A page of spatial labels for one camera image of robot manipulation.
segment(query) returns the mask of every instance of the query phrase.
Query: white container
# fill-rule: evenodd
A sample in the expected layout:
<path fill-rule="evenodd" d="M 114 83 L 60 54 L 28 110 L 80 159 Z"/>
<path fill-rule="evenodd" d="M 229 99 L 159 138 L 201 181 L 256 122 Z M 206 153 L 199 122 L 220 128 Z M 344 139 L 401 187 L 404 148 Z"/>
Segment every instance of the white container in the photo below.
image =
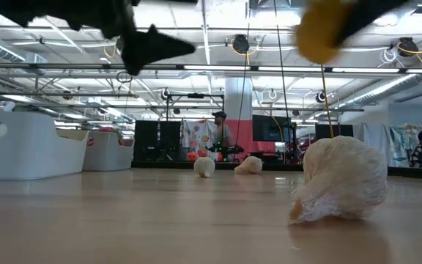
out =
<path fill-rule="evenodd" d="M 0 111 L 0 180 L 32 180 L 82 170 L 88 131 L 57 131 L 45 114 Z"/>
<path fill-rule="evenodd" d="M 84 171 L 115 171 L 131 168 L 134 143 L 131 146 L 118 144 L 118 136 L 113 132 L 91 132 L 92 146 L 87 146 L 84 157 Z"/>

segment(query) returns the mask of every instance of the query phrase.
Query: metal pipe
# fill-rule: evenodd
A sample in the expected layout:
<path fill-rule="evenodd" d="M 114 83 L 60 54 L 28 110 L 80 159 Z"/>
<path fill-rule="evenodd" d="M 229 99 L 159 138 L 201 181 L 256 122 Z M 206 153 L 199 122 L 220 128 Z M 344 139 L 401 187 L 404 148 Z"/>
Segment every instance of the metal pipe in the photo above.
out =
<path fill-rule="evenodd" d="M 149 93 L 149 95 L 151 95 L 152 99 L 154 99 L 156 103 L 158 103 L 159 105 L 164 104 L 164 102 L 158 99 L 156 94 L 151 90 L 151 88 L 149 88 L 149 86 L 143 80 L 138 78 L 134 80 L 139 84 L 139 86 L 143 87 L 143 89 L 145 89 Z"/>
<path fill-rule="evenodd" d="M 71 28 L 67 26 L 60 26 L 58 29 L 62 32 L 74 32 Z M 52 32 L 53 28 L 49 26 L 29 26 L 26 28 L 23 28 L 21 26 L 0 26 L 0 30 L 13 30 L 13 31 L 37 31 L 37 32 Z M 140 27 L 137 28 L 139 31 L 148 31 L 149 28 L 146 27 Z M 162 27 L 158 28 L 158 31 L 173 31 L 173 32 L 200 32 L 202 31 L 202 28 L 199 27 L 180 27 L 180 28 L 174 28 L 174 27 Z M 99 32 L 99 29 L 93 28 L 93 27 L 83 27 L 80 32 Z M 209 28 L 209 32 L 247 32 L 246 28 Z M 276 29 L 257 29 L 257 28 L 251 28 L 249 29 L 251 33 L 255 34 L 277 34 L 278 31 Z M 293 34 L 292 29 L 280 29 L 280 34 Z"/>
<path fill-rule="evenodd" d="M 16 106 L 32 106 L 32 107 L 45 107 L 45 108 L 98 108 L 98 107 L 111 107 L 111 108 L 118 108 L 118 109 L 151 109 L 151 110 L 157 110 L 157 109 L 167 109 L 167 106 L 110 106 L 110 105 L 80 105 L 80 104 L 73 104 L 73 105 L 59 105 L 59 104 L 36 104 L 36 103 L 16 103 Z M 218 106 L 169 106 L 169 109 L 203 109 L 203 110 L 221 110 L 221 107 Z M 262 110 L 262 111 L 286 111 L 286 108 L 284 107 L 261 107 L 256 106 L 252 108 L 253 110 Z M 325 111 L 323 108 L 295 108 L 295 107 L 288 107 L 288 111 Z M 364 109 L 329 109 L 332 112 L 360 112 L 364 111 Z"/>
<path fill-rule="evenodd" d="M 245 72 L 246 75 L 249 76 L 274 76 L 275 74 L 280 75 L 281 70 L 258 70 L 257 67 L 251 67 L 249 70 L 232 70 L 232 67 L 241 68 L 242 66 L 231 66 L 231 65 L 194 65 L 194 66 L 202 66 L 204 68 L 208 66 L 216 66 L 216 67 L 230 67 L 231 70 L 190 70 L 188 73 L 191 75 L 207 75 L 207 72 L 214 72 L 215 75 L 225 75 L 225 76 L 241 76 Z M 159 64 L 152 64 L 146 65 L 144 70 L 184 70 L 184 65 L 159 65 Z M 311 70 L 313 67 L 308 67 L 308 70 L 304 71 L 291 71 L 290 67 L 288 70 L 284 71 L 285 76 L 296 76 L 300 77 L 302 74 L 307 77 L 317 76 L 320 77 L 320 72 L 314 72 Z M 102 64 L 27 64 L 27 63 L 0 63 L 0 69 L 68 69 L 68 70 L 124 70 L 125 66 L 122 64 L 111 64 L 111 65 L 102 65 Z M 60 74 L 46 74 L 42 77 L 45 78 L 80 78 L 85 74 L 85 78 L 116 78 L 116 73 L 96 73 L 89 74 L 89 73 L 60 73 Z M 325 73 L 326 76 L 349 76 L 350 78 L 395 78 L 398 76 L 404 76 L 404 73 L 345 73 L 345 72 L 336 72 L 336 73 Z M 37 75 L 32 74 L 30 75 L 27 73 L 25 74 L 11 74 L 10 76 L 20 76 L 18 78 L 35 78 Z M 161 78 L 159 75 L 154 74 L 154 78 Z"/>
<path fill-rule="evenodd" d="M 84 96 L 84 97 L 113 97 L 113 98 L 123 98 L 123 97 L 135 97 L 137 95 L 133 94 L 97 94 L 97 93 L 42 93 L 42 92 L 0 92 L 0 96 L 3 95 L 19 95 L 19 96 Z"/>
<path fill-rule="evenodd" d="M 50 25 L 50 27 L 56 31 L 64 40 L 66 40 L 69 44 L 71 44 L 73 47 L 77 48 L 78 51 L 80 51 L 82 54 L 85 54 L 85 50 L 81 48 L 78 44 L 76 44 L 73 40 L 71 40 L 63 31 L 61 31 L 58 26 L 56 26 L 53 22 L 51 22 L 48 18 L 45 18 L 45 21 Z"/>

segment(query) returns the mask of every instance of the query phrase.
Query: yellow fuzzy object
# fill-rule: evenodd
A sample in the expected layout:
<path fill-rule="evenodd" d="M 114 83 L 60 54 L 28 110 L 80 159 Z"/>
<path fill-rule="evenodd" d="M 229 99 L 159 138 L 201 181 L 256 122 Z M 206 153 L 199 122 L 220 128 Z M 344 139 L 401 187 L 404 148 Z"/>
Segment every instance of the yellow fuzzy object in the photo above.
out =
<path fill-rule="evenodd" d="M 295 34 L 299 54 L 306 59 L 326 64 L 339 53 L 335 39 L 345 23 L 353 1 L 310 1 Z"/>

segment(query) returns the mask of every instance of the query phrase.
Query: red object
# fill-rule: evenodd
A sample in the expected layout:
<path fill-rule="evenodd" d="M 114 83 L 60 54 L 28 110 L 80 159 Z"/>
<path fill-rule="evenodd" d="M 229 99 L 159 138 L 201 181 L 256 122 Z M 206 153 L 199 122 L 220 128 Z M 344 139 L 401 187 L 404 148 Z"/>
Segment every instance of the red object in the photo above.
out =
<path fill-rule="evenodd" d="M 241 161 L 252 152 L 276 152 L 275 142 L 255 142 L 253 140 L 253 122 L 252 120 L 226 120 L 226 125 L 231 131 L 232 144 L 237 144 L 244 149 L 243 153 L 236 155 Z"/>
<path fill-rule="evenodd" d="M 101 128 L 99 132 L 114 132 L 113 128 Z"/>
<path fill-rule="evenodd" d="M 198 157 L 198 153 L 187 153 L 187 158 L 189 161 L 196 161 Z"/>

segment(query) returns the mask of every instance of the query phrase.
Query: black equipment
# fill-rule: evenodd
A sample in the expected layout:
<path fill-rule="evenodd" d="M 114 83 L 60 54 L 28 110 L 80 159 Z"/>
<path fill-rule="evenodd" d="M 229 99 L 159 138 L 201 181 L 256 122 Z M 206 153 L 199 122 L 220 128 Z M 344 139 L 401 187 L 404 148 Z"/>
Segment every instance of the black equipment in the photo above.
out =
<path fill-rule="evenodd" d="M 160 147 L 174 151 L 180 147 L 180 121 L 160 122 Z"/>
<path fill-rule="evenodd" d="M 334 136 L 354 136 L 352 130 L 352 125 L 333 125 L 333 135 Z M 315 125 L 315 138 L 319 139 L 329 139 L 330 136 L 330 126 L 329 125 Z"/>
<path fill-rule="evenodd" d="M 254 141 L 281 142 L 282 133 L 283 142 L 291 142 L 291 120 L 286 117 L 253 115 L 252 123 Z"/>
<path fill-rule="evenodd" d="M 136 120 L 135 161 L 156 161 L 158 149 L 158 121 Z"/>
<path fill-rule="evenodd" d="M 227 157 L 229 155 L 237 155 L 244 152 L 244 149 L 239 145 L 222 147 L 221 143 L 214 144 L 212 147 L 207 148 L 207 150 L 221 153 L 223 156 L 223 161 L 228 161 Z"/>
<path fill-rule="evenodd" d="M 197 4 L 197 0 L 175 0 Z M 66 20 L 72 30 L 82 26 L 100 29 L 105 38 L 121 36 L 122 59 L 126 71 L 138 75 L 143 66 L 162 59 L 192 54 L 195 47 L 183 40 L 161 34 L 154 25 L 147 33 L 138 32 L 133 6 L 140 0 L 0 0 L 0 14 L 27 27 L 46 15 Z"/>

